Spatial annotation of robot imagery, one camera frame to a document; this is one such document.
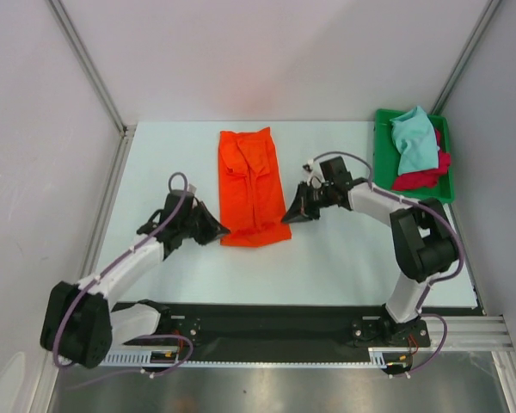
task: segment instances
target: towel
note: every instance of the towel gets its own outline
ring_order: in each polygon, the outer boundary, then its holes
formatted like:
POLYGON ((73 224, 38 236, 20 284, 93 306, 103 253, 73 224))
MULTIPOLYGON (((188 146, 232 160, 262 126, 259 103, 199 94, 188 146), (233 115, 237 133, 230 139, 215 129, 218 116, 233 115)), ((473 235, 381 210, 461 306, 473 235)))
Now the towel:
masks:
MULTIPOLYGON (((436 129, 436 139, 439 144, 441 141, 441 132, 438 129, 436 129)), ((392 189, 395 191, 411 191, 423 187, 434 188, 438 185, 439 177, 447 174, 449 166, 451 165, 451 155, 440 149, 438 151, 438 160, 438 168, 409 172, 408 174, 398 176, 392 185, 392 189)))
POLYGON ((402 155, 398 175, 438 168, 438 145, 432 123, 420 106, 390 120, 392 140, 402 155))

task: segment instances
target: orange cloth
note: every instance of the orange cloth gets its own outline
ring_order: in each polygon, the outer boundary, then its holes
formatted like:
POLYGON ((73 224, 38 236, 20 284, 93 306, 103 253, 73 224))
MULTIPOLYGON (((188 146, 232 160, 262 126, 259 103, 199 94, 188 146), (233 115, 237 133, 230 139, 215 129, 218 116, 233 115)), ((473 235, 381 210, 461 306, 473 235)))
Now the orange cloth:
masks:
POLYGON ((231 234, 222 245, 261 247, 291 239, 275 145, 269 127, 259 132, 222 131, 218 148, 220 221, 231 234))

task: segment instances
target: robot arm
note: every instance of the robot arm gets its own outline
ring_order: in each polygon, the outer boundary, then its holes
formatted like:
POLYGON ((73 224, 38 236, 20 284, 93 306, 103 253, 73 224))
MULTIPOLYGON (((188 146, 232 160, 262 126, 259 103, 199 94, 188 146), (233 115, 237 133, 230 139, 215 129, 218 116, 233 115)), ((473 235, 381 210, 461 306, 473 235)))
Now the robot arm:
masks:
MULTIPOLYGON (((385 336, 404 334, 420 319, 421 301, 429 283, 458 259, 454 240, 443 225, 420 208, 381 195, 382 191, 376 190, 374 184, 370 186, 364 178, 354 180, 341 157, 320 163, 320 167, 324 181, 315 187, 313 180, 301 182, 283 222, 319 219, 321 208, 337 205, 369 215, 389 226, 401 273, 384 306, 383 330, 385 336), (423 236, 420 229, 430 233, 423 236)), ((447 220, 438 200, 422 203, 447 220)))
POLYGON ((161 264, 181 246, 186 238, 206 245, 229 234, 193 194, 186 193, 178 213, 164 228, 149 235, 161 225, 181 201, 182 191, 171 191, 164 209, 155 211, 137 230, 133 253, 118 263, 103 279, 91 274, 72 285, 59 282, 50 294, 40 345, 52 351, 53 341, 65 312, 82 290, 94 284, 82 297, 67 323, 59 342, 59 354, 85 367, 96 367, 107 355, 112 344, 121 344, 138 336, 171 333, 169 308, 150 300, 121 311, 114 305, 126 290, 142 275, 161 264))

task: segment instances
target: gray wall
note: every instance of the gray wall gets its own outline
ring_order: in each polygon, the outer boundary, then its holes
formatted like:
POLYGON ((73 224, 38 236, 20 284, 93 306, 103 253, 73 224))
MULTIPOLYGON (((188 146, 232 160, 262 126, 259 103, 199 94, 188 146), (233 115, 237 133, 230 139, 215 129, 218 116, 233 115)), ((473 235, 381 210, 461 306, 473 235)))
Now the gray wall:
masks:
POLYGON ((486 2, 64 0, 130 124, 430 108, 486 2))
MULTIPOLYGON (((0 0, 0 372, 26 411, 50 289, 79 276, 118 142, 44 0, 0 0)), ((0 405, 0 412, 6 412, 0 405)))
POLYGON ((516 347, 516 0, 502 4, 445 116, 480 294, 504 314, 516 347))

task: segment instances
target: white work surface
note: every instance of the white work surface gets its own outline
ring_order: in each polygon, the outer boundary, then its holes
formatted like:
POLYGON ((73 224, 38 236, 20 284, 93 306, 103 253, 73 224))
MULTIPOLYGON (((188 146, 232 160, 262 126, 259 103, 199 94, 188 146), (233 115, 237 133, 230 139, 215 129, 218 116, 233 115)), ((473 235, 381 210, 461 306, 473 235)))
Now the white work surface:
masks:
MULTIPOLYGON (((170 175, 183 171, 197 196, 219 217, 219 132, 270 126, 277 147, 285 203, 292 203, 302 165, 325 151, 349 151, 372 161, 372 122, 139 123, 101 250, 103 268, 132 244, 135 231, 163 207, 170 175)), ((346 160, 353 177, 366 168, 346 160)), ((175 182, 181 187, 181 180, 175 182)), ((259 249, 206 247, 186 240, 134 284, 123 300, 263 305, 381 305, 399 267, 390 228, 361 213, 333 206, 318 221, 291 226, 292 240, 259 249)), ((426 305, 476 307, 465 269, 436 285, 426 305)))

